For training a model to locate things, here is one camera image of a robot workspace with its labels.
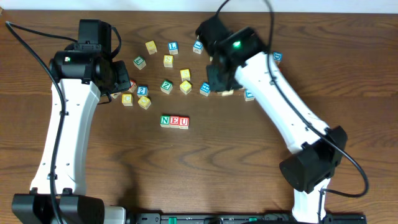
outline number 2 block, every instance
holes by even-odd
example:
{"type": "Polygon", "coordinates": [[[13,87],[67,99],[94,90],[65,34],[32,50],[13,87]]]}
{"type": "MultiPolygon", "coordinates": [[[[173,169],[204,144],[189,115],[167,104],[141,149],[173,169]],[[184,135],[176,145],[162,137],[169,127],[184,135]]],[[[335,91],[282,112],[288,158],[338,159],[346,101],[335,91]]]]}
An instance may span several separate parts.
{"type": "Polygon", "coordinates": [[[147,50],[148,50],[149,54],[154,54],[154,53],[157,52],[156,45],[155,45],[155,42],[153,40],[149,41],[149,42],[146,42],[145,46],[147,47],[147,50]]]}
{"type": "Polygon", "coordinates": [[[164,92],[166,94],[170,94],[172,89],[173,89],[173,84],[167,80],[164,80],[164,82],[160,86],[160,90],[162,90],[162,92],[164,92]]]}
{"type": "Polygon", "coordinates": [[[178,54],[178,43],[176,42],[169,43],[169,54],[170,55],[178,54]]]}
{"type": "Polygon", "coordinates": [[[173,55],[164,55],[163,64],[166,68],[173,67],[173,55]]]}
{"type": "Polygon", "coordinates": [[[137,96],[141,98],[142,96],[148,96],[148,87],[139,86],[137,89],[137,96]]]}

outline cable wire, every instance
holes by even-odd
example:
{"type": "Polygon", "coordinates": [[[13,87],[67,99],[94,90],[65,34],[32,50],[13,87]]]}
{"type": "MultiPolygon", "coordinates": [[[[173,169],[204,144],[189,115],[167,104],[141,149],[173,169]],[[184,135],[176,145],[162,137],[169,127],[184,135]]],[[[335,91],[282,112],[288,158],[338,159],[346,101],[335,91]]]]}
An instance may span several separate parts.
{"type": "MultiPolygon", "coordinates": [[[[217,10],[216,15],[218,16],[218,14],[220,13],[221,9],[225,6],[226,3],[228,3],[229,0],[226,0],[221,6],[220,8],[217,10]]],[[[319,201],[319,206],[318,206],[318,221],[321,222],[320,220],[320,212],[321,212],[321,205],[322,205],[322,198],[325,194],[325,192],[329,192],[331,194],[337,194],[343,197],[350,197],[350,198],[359,198],[362,197],[364,195],[367,194],[367,192],[369,191],[369,180],[368,177],[365,173],[365,171],[362,169],[362,167],[344,150],[340,149],[336,144],[334,144],[333,142],[329,141],[328,138],[326,138],[321,132],[319,132],[317,129],[315,129],[311,122],[307,121],[304,116],[298,111],[298,109],[292,104],[292,102],[290,102],[290,100],[286,97],[286,95],[284,94],[284,92],[282,91],[282,89],[280,88],[280,86],[278,85],[277,79],[276,77],[272,74],[272,70],[271,70],[271,66],[270,66],[270,60],[271,60],[271,47],[272,47],[272,38],[274,36],[274,10],[272,9],[271,4],[269,3],[268,0],[264,0],[265,4],[267,5],[268,9],[269,9],[269,14],[270,14],[270,29],[269,29],[269,38],[268,38],[268,54],[267,54],[267,69],[269,71],[269,75],[271,77],[271,82],[272,84],[275,85],[275,87],[277,88],[279,94],[283,97],[283,99],[285,100],[285,102],[291,107],[291,109],[294,111],[294,113],[302,120],[302,122],[308,127],[308,129],[310,129],[311,131],[313,131],[317,136],[319,136],[320,139],[322,139],[322,141],[324,141],[325,143],[327,143],[329,146],[331,146],[334,150],[338,151],[339,153],[341,153],[343,156],[345,156],[345,158],[347,158],[354,166],[355,168],[359,171],[359,173],[361,174],[363,180],[364,180],[364,190],[359,193],[359,194],[347,194],[344,192],[340,192],[337,190],[332,190],[332,189],[321,189],[320,190],[320,201],[319,201]]]]}
{"type": "Polygon", "coordinates": [[[34,52],[34,50],[21,38],[19,37],[19,35],[14,31],[13,27],[20,29],[20,30],[24,30],[27,32],[31,32],[33,34],[39,34],[39,35],[43,35],[45,37],[52,37],[52,38],[58,38],[58,39],[64,39],[64,40],[70,40],[70,41],[74,41],[76,42],[75,39],[69,38],[69,37],[62,37],[62,36],[58,36],[58,35],[52,35],[52,34],[45,34],[42,32],[38,32],[35,30],[31,30],[31,29],[27,29],[25,27],[21,27],[18,25],[15,25],[11,22],[6,22],[6,27],[8,28],[8,30],[11,32],[11,34],[29,51],[30,54],[32,54],[32,56],[39,62],[39,64],[43,67],[43,69],[45,70],[45,72],[49,75],[52,83],[54,84],[55,89],[57,90],[57,93],[60,97],[60,101],[61,101],[61,112],[60,112],[60,122],[58,124],[58,130],[57,130],[57,135],[55,137],[55,142],[54,142],[54,149],[52,152],[52,158],[51,158],[51,166],[50,166],[50,199],[51,199],[51,203],[52,203],[52,208],[53,208],[53,212],[55,215],[55,218],[57,219],[59,224],[63,224],[62,222],[62,217],[61,217],[61,212],[60,212],[60,208],[58,206],[57,203],[57,199],[55,198],[55,163],[57,160],[57,153],[58,153],[58,147],[60,144],[60,138],[61,138],[61,132],[62,132],[62,127],[63,127],[63,122],[65,120],[65,99],[62,95],[61,89],[58,86],[58,83],[54,80],[54,77],[51,74],[51,71],[49,70],[49,68],[46,66],[46,64],[43,62],[43,60],[36,54],[36,52],[34,52]]]}
{"type": "Polygon", "coordinates": [[[218,16],[218,14],[220,13],[221,9],[229,2],[229,0],[225,0],[225,2],[223,2],[220,7],[218,8],[218,10],[216,11],[216,15],[218,16]]]}

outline white robotic arm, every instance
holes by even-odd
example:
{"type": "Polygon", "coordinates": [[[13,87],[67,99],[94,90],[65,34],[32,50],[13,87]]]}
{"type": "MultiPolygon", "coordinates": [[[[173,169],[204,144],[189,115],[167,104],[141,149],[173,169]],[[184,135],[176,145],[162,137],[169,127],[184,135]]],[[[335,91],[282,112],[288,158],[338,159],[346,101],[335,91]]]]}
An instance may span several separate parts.
{"type": "MultiPolygon", "coordinates": [[[[58,147],[55,193],[62,194],[63,189],[70,189],[70,193],[85,195],[87,144],[91,120],[100,100],[100,91],[93,82],[89,85],[82,84],[80,79],[61,79],[58,85],[66,101],[67,115],[58,147]]],[[[60,120],[60,110],[60,98],[52,85],[52,112],[49,131],[39,169],[30,185],[30,189],[35,189],[38,194],[50,193],[48,176],[60,120]]]]}
{"type": "MultiPolygon", "coordinates": [[[[235,79],[240,85],[248,89],[259,102],[264,111],[268,114],[272,122],[276,125],[282,135],[287,148],[292,154],[303,150],[302,145],[306,142],[313,144],[320,138],[309,130],[302,120],[294,113],[278,92],[275,85],[271,82],[271,77],[267,68],[268,55],[260,52],[246,61],[246,66],[239,66],[235,73],[235,79]]],[[[300,113],[310,121],[314,128],[321,133],[328,125],[320,120],[299,98],[292,87],[286,82],[278,66],[272,57],[269,57],[273,76],[276,77],[278,85],[285,93],[286,97],[300,111],[300,113]]],[[[319,190],[326,188],[330,179],[321,181],[314,187],[314,191],[307,194],[294,190],[293,216],[299,222],[318,223],[319,190]]],[[[326,215],[323,208],[325,200],[321,203],[321,218],[326,215]]]]}

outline alphabet block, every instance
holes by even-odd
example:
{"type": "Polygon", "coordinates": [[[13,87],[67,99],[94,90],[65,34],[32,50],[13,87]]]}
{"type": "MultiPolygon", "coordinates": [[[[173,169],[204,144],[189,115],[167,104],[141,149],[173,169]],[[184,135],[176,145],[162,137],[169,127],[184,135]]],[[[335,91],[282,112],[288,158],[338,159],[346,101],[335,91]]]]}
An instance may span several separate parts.
{"type": "Polygon", "coordinates": [[[170,116],[161,116],[160,117],[160,126],[163,128],[170,127],[170,116]]]}
{"type": "Polygon", "coordinates": [[[169,43],[169,54],[170,55],[178,54],[178,43],[176,42],[169,43]]]}
{"type": "Polygon", "coordinates": [[[180,71],[180,73],[181,73],[181,81],[183,82],[185,80],[191,81],[191,73],[189,72],[189,69],[183,69],[180,71]]]}
{"type": "Polygon", "coordinates": [[[200,87],[200,94],[204,96],[209,96],[210,94],[210,86],[207,82],[204,82],[200,87]]]}
{"type": "Polygon", "coordinates": [[[189,128],[189,118],[180,117],[180,129],[189,128]]]}
{"type": "Polygon", "coordinates": [[[134,59],[134,65],[139,69],[143,69],[147,64],[145,63],[145,60],[143,57],[138,56],[136,59],[134,59]]]}
{"type": "Polygon", "coordinates": [[[150,102],[150,99],[148,99],[148,97],[142,96],[139,99],[138,104],[139,104],[140,107],[142,107],[142,108],[144,108],[146,110],[150,106],[151,102],[150,102]]]}
{"type": "Polygon", "coordinates": [[[203,44],[199,40],[195,41],[193,51],[197,54],[201,54],[203,52],[203,44]]]}
{"type": "Polygon", "coordinates": [[[173,89],[173,84],[167,80],[164,80],[162,85],[160,86],[160,90],[166,94],[170,94],[173,89]]]}
{"type": "Polygon", "coordinates": [[[180,117],[171,116],[170,117],[170,128],[180,128],[180,117]]]}
{"type": "Polygon", "coordinates": [[[148,96],[148,87],[139,86],[137,89],[137,96],[138,98],[141,98],[142,96],[148,96]]]}
{"type": "Polygon", "coordinates": [[[256,98],[254,97],[254,95],[249,90],[245,90],[244,91],[244,100],[245,101],[251,101],[251,100],[254,100],[254,99],[256,99],[256,98]]]}
{"type": "Polygon", "coordinates": [[[180,89],[183,93],[188,94],[192,90],[192,85],[188,81],[184,81],[180,85],[180,89]]]}
{"type": "Polygon", "coordinates": [[[131,94],[123,94],[122,95],[122,104],[124,106],[132,106],[132,95],[131,94]]]}
{"type": "Polygon", "coordinates": [[[173,67],[173,55],[164,55],[163,64],[166,68],[173,67]]]}
{"type": "Polygon", "coordinates": [[[155,45],[155,42],[153,40],[149,41],[149,42],[146,42],[145,45],[147,47],[147,50],[148,50],[149,54],[154,54],[154,53],[157,52],[156,45],[155,45]]]}

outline black cable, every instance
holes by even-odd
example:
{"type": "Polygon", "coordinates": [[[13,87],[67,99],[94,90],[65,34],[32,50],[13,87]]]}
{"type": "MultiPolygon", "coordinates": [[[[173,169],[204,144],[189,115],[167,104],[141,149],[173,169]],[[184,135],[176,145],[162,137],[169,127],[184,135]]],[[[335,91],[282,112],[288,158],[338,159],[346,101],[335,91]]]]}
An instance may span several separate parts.
{"type": "Polygon", "coordinates": [[[11,22],[8,22],[8,21],[6,22],[6,27],[11,32],[11,34],[29,51],[30,54],[32,54],[32,56],[43,67],[45,72],[49,75],[49,77],[50,77],[52,83],[54,84],[55,89],[57,90],[58,95],[60,97],[60,101],[61,101],[60,122],[59,122],[59,125],[58,125],[57,135],[55,137],[54,149],[53,149],[53,152],[52,152],[51,167],[50,167],[50,198],[51,198],[51,203],[52,203],[52,208],[53,208],[53,212],[54,212],[55,218],[57,219],[59,224],[63,224],[62,217],[60,215],[60,208],[58,206],[57,199],[55,198],[55,162],[57,160],[58,146],[59,146],[59,143],[60,143],[63,122],[65,120],[65,113],[66,113],[65,112],[65,99],[63,98],[61,89],[58,86],[58,83],[54,80],[54,77],[52,76],[51,71],[49,70],[49,68],[46,66],[46,64],[43,62],[43,60],[34,52],[34,50],[24,40],[22,40],[21,37],[19,37],[19,35],[14,31],[13,27],[15,27],[17,29],[21,29],[21,30],[27,31],[27,32],[31,32],[31,33],[34,33],[34,34],[43,35],[43,36],[46,36],[46,37],[53,37],[53,38],[58,38],[58,39],[71,40],[71,41],[75,41],[75,42],[76,42],[76,40],[71,39],[69,37],[61,37],[61,36],[57,36],[57,35],[44,34],[44,33],[41,33],[41,32],[34,31],[34,30],[26,29],[24,27],[15,25],[15,24],[13,24],[11,22]]]}
{"type": "Polygon", "coordinates": [[[28,29],[28,28],[25,28],[25,27],[21,27],[19,25],[13,24],[13,23],[8,22],[8,21],[6,22],[6,24],[7,23],[9,25],[17,28],[17,29],[24,30],[24,31],[27,31],[27,32],[31,32],[33,34],[42,35],[42,36],[45,36],[45,37],[51,37],[51,38],[57,38],[57,39],[70,40],[70,41],[73,41],[73,42],[77,42],[77,40],[75,40],[73,38],[63,37],[63,36],[59,36],[59,35],[46,34],[46,33],[43,33],[43,32],[36,31],[36,30],[31,30],[31,29],[28,29]]]}
{"type": "MultiPolygon", "coordinates": [[[[228,2],[229,0],[226,0],[221,6],[220,8],[217,10],[216,12],[216,16],[220,13],[221,9],[224,7],[224,5],[228,2]]],[[[359,194],[347,194],[344,192],[340,192],[337,190],[332,190],[332,189],[321,189],[320,190],[320,205],[322,204],[322,198],[323,195],[325,194],[325,192],[329,192],[331,194],[337,194],[340,196],[344,196],[344,197],[351,197],[351,198],[358,198],[358,197],[362,197],[363,195],[366,195],[367,192],[369,191],[369,180],[368,177],[365,173],[365,171],[362,169],[362,167],[348,154],[346,153],[344,150],[340,149],[338,146],[336,146],[336,144],[334,144],[333,142],[329,141],[329,139],[327,139],[321,132],[319,132],[317,129],[315,129],[312,124],[310,122],[308,122],[304,116],[297,110],[297,108],[292,104],[292,102],[290,102],[290,100],[286,97],[286,95],[284,94],[284,92],[282,91],[282,89],[280,89],[280,86],[278,85],[277,79],[276,77],[272,74],[272,70],[271,70],[271,66],[269,65],[269,61],[271,59],[271,47],[272,47],[272,37],[274,36],[274,10],[272,9],[271,4],[269,3],[268,0],[264,0],[265,4],[267,5],[268,9],[269,9],[269,14],[270,14],[270,18],[271,18],[271,22],[270,22],[270,29],[269,29],[269,38],[268,38],[268,54],[267,54],[267,69],[269,71],[269,75],[271,77],[271,82],[272,84],[275,85],[275,87],[277,88],[279,94],[283,97],[283,99],[286,101],[286,103],[291,107],[291,109],[294,111],[294,113],[302,120],[302,122],[308,127],[308,129],[310,129],[311,131],[313,131],[317,136],[319,136],[320,139],[322,139],[322,141],[324,141],[325,143],[327,143],[329,146],[331,146],[334,150],[337,150],[339,153],[341,153],[343,156],[345,156],[345,158],[347,158],[354,166],[355,168],[357,168],[357,170],[359,171],[359,173],[361,174],[363,180],[364,180],[364,190],[359,193],[359,194]]],[[[318,218],[320,221],[320,210],[321,210],[321,206],[319,206],[318,208],[318,218]]]]}
{"type": "Polygon", "coordinates": [[[111,58],[113,59],[113,58],[115,58],[117,56],[117,54],[119,53],[119,51],[120,51],[120,49],[122,47],[122,38],[120,38],[119,32],[116,29],[116,27],[112,26],[111,28],[114,31],[114,33],[116,34],[116,37],[118,38],[118,41],[119,41],[118,47],[116,47],[116,49],[114,51],[112,51],[112,53],[111,53],[111,58]]]}
{"type": "Polygon", "coordinates": [[[218,14],[220,13],[220,11],[221,11],[221,9],[225,6],[225,4],[227,4],[229,2],[229,0],[225,0],[225,2],[223,2],[222,4],[221,4],[221,6],[218,8],[218,10],[216,11],[216,15],[215,16],[218,16],[218,14]]]}

